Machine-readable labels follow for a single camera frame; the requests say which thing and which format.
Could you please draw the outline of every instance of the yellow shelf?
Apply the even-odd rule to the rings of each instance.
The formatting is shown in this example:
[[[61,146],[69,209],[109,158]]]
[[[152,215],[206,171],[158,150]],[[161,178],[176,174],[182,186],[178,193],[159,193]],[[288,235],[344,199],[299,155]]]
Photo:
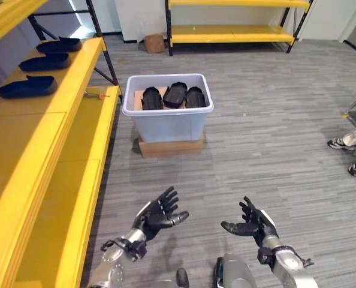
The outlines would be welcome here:
[[[0,287],[15,279],[30,232],[99,53],[101,38],[86,40],[66,70],[53,75],[53,95],[0,97]],[[32,52],[30,56],[39,55]],[[16,69],[4,84],[22,80]]]
[[[173,26],[171,43],[289,42],[294,37],[280,26]]]
[[[84,98],[18,271],[15,288],[79,287],[119,87]]]
[[[170,0],[173,5],[244,5],[268,7],[301,7],[308,9],[310,4],[304,0]]]
[[[0,4],[0,39],[47,0],[4,0]]]

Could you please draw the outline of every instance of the robotic arm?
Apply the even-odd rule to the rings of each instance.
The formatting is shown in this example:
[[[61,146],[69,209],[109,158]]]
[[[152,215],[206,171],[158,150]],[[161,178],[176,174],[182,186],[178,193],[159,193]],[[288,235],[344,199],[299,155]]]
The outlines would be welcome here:
[[[221,226],[237,236],[253,236],[259,246],[258,260],[267,264],[271,271],[286,288],[318,288],[313,277],[305,270],[312,265],[311,259],[302,259],[291,246],[283,245],[279,240],[274,221],[265,213],[254,207],[250,199],[244,197],[246,204],[242,207],[245,223],[223,221]]]
[[[173,214],[178,200],[177,191],[170,187],[138,212],[128,234],[107,241],[101,247],[105,253],[93,271],[88,288],[122,288],[126,263],[143,258],[147,252],[146,242],[161,229],[178,225],[189,217],[187,211]]]

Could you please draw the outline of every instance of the gray carpet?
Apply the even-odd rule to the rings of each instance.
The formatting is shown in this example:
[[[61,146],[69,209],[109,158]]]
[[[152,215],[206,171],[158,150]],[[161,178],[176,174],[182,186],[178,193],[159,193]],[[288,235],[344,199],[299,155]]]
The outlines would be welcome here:
[[[126,233],[137,211],[174,185],[190,218],[161,231],[144,259],[126,270],[126,288],[152,287],[186,268],[191,287],[211,287],[218,256],[237,253],[258,287],[281,287],[257,261],[251,238],[229,235],[219,223],[239,221],[249,196],[277,224],[284,243],[311,257],[322,288],[356,288],[356,178],[347,167],[356,152],[326,141],[352,125],[340,118],[356,99],[356,52],[331,41],[303,41],[290,54],[274,46],[183,47],[148,55],[138,44],[106,38],[122,90],[135,74],[203,73],[215,109],[198,155],[142,159],[137,132],[119,111],[111,139],[82,283],[99,263],[100,245]],[[99,68],[106,69],[103,58]],[[92,85],[106,82],[94,75]]]

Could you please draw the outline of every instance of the cardboard box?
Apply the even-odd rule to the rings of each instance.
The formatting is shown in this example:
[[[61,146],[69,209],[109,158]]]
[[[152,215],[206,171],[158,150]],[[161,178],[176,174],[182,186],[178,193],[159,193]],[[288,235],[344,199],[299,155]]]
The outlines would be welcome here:
[[[148,53],[165,52],[165,42],[163,34],[148,35],[144,39],[144,45]]]

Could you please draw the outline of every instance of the metal pole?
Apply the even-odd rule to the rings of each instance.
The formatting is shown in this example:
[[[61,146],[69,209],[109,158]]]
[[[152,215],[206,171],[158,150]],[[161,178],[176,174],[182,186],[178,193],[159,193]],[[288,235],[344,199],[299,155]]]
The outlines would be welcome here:
[[[283,26],[284,26],[284,24],[285,24],[285,22],[286,22],[287,14],[288,14],[289,11],[290,11],[290,8],[287,7],[287,8],[285,9],[284,14],[283,14],[282,20],[280,21],[280,27],[283,27]]]
[[[45,32],[47,35],[49,35],[51,38],[58,39],[57,36],[55,36],[54,34],[52,34],[49,30],[47,30],[44,26],[42,26],[41,24],[37,23],[37,27],[38,29],[40,29],[41,31]]]
[[[41,40],[41,41],[44,41],[46,40],[46,37],[45,35],[43,34],[42,30],[38,27],[38,22],[37,20],[35,19],[34,15],[33,14],[30,14],[28,16],[28,20],[30,22],[30,24],[32,25],[36,35],[38,36],[38,38]]]
[[[96,33],[96,35],[98,37],[102,37],[102,40],[103,40],[103,42],[105,44],[105,47],[107,49],[105,39],[104,39],[104,37],[102,35],[101,27],[99,27],[98,18],[97,18],[96,14],[95,14],[95,10],[94,10],[94,6],[93,6],[93,3],[92,3],[92,0],[86,0],[86,4],[88,5],[89,13],[90,13],[90,16],[91,16],[93,24],[94,24],[95,33]],[[103,51],[103,53],[104,53],[104,56],[105,56],[105,60],[106,60],[108,69],[109,69],[110,74],[111,74],[111,78],[113,80],[112,83],[114,83],[115,85],[119,86],[116,73],[114,72],[113,64],[111,63],[110,55],[108,54],[107,50]]]
[[[171,10],[169,9],[168,0],[165,0],[165,13],[166,13],[166,25],[167,25],[167,44],[168,54],[173,55],[173,48],[171,46]]]
[[[286,53],[290,53],[290,51],[291,51],[291,49],[292,49],[292,47],[293,47],[293,45],[294,45],[294,43],[295,43],[295,41],[296,41],[296,39],[297,39],[297,37],[298,37],[299,31],[300,31],[301,28],[302,28],[303,22],[304,22],[304,20],[306,19],[307,14],[308,14],[309,11],[311,10],[311,5],[312,5],[312,2],[313,2],[313,1],[314,1],[314,0],[310,0],[310,1],[309,1],[309,3],[310,3],[309,9],[307,10],[307,12],[305,11],[305,12],[303,13],[302,18],[301,18],[300,21],[299,21],[298,28],[297,28],[297,30],[295,30],[295,33],[294,33],[294,42],[287,48]]]
[[[103,73],[100,69],[94,68],[94,71],[96,71],[99,75],[101,75],[103,78],[105,78],[106,80],[108,80],[111,84],[117,85],[117,84],[114,83],[113,80],[111,80],[110,77],[108,77],[108,75],[106,75],[105,73]]]
[[[292,34],[295,34],[295,29],[297,28],[297,7],[294,8],[294,22],[292,24]]]
[[[34,13],[34,16],[49,16],[49,15],[63,15],[63,14],[78,14],[78,13],[88,13],[89,10],[76,10],[76,11],[60,11],[60,12],[43,12]]]

